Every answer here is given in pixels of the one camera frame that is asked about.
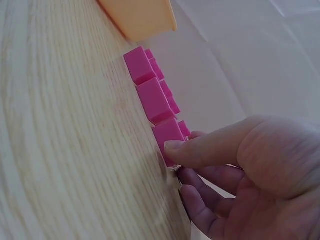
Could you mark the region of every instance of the orange container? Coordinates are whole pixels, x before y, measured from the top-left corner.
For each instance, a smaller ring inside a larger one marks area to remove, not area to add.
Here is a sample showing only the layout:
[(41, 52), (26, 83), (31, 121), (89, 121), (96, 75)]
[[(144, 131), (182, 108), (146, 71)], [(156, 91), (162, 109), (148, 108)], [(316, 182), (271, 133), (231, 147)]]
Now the orange container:
[(98, 0), (122, 33), (139, 42), (157, 34), (176, 31), (170, 0)]

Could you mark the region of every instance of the hand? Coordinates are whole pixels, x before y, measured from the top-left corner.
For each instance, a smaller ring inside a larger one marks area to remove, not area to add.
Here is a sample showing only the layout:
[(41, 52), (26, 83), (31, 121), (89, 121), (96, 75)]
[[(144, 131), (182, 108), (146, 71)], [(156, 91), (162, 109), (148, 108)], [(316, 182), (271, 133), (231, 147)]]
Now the hand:
[(165, 149), (184, 166), (177, 172), (184, 206), (209, 238), (320, 239), (320, 125), (256, 116)]

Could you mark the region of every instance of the pink block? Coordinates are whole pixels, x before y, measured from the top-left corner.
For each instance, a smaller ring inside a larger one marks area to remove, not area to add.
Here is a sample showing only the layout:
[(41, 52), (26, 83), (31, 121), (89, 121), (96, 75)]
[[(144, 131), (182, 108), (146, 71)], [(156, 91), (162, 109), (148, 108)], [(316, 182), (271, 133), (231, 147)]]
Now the pink block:
[(149, 60), (155, 58), (154, 54), (152, 53), (152, 51), (150, 49), (145, 50), (145, 54)]
[(174, 168), (177, 165), (167, 157), (165, 153), (165, 142), (166, 141), (186, 141), (185, 136), (180, 130), (177, 120), (172, 118), (162, 124), (152, 128), (155, 139), (159, 145), (165, 164), (168, 168)]
[(178, 104), (176, 103), (176, 101), (175, 101), (173, 96), (169, 97), (167, 100), (168, 100), (169, 105), (170, 105), (172, 111), (174, 112), (174, 114), (181, 113), (181, 110), (180, 110), (180, 108), (179, 108)]
[(157, 76), (142, 46), (126, 53), (124, 60), (136, 85), (141, 85)]
[(165, 80), (160, 82), (160, 86), (162, 87), (164, 94), (166, 95), (167, 98), (173, 97), (173, 94)]
[(136, 87), (148, 120), (154, 125), (176, 118), (157, 77)]
[(182, 134), (183, 134), (186, 138), (191, 135), (191, 132), (190, 132), (189, 128), (187, 127), (185, 121), (180, 121), (180, 122), (178, 122), (178, 125), (179, 125), (179, 127), (180, 127), (180, 129), (181, 129)]
[(152, 69), (154, 70), (156, 76), (158, 77), (158, 79), (161, 81), (163, 79), (165, 79), (165, 75), (162, 72), (161, 68), (159, 67), (157, 60), (155, 58), (150, 59), (150, 64), (152, 66)]

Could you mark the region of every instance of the wooden table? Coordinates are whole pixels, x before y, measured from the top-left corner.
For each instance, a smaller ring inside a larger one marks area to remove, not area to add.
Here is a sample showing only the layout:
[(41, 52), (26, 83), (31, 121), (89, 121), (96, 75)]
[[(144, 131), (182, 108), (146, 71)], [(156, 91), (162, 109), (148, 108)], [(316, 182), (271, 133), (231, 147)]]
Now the wooden table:
[(135, 46), (94, 0), (0, 0), (0, 239), (189, 239)]

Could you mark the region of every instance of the finger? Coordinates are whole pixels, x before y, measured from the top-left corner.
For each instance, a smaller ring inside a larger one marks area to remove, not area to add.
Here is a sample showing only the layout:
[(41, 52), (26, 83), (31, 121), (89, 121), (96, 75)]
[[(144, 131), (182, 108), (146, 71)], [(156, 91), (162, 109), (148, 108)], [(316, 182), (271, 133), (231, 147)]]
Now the finger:
[(181, 188), (181, 196), (190, 219), (196, 227), (213, 240), (223, 240), (226, 220), (217, 216), (206, 207), (200, 193), (190, 185)]
[(239, 145), (251, 130), (265, 120), (264, 117), (250, 117), (187, 142), (168, 141), (164, 144), (165, 152), (178, 165), (192, 169), (227, 164), (239, 166)]
[(204, 204), (213, 212), (216, 205), (224, 199), (219, 193), (206, 185), (193, 169), (181, 167), (177, 171), (177, 177), (183, 185), (193, 186), (201, 195)]
[(207, 134), (202, 131), (193, 131), (193, 132), (191, 132), (191, 135), (189, 136), (189, 140), (196, 139), (196, 138), (199, 138), (199, 137), (202, 137), (205, 135), (207, 135)]
[(214, 214), (220, 219), (227, 219), (234, 205), (235, 198), (222, 199), (215, 206)]
[(245, 172), (233, 166), (208, 166), (196, 171), (201, 177), (217, 187), (236, 196), (240, 181)]

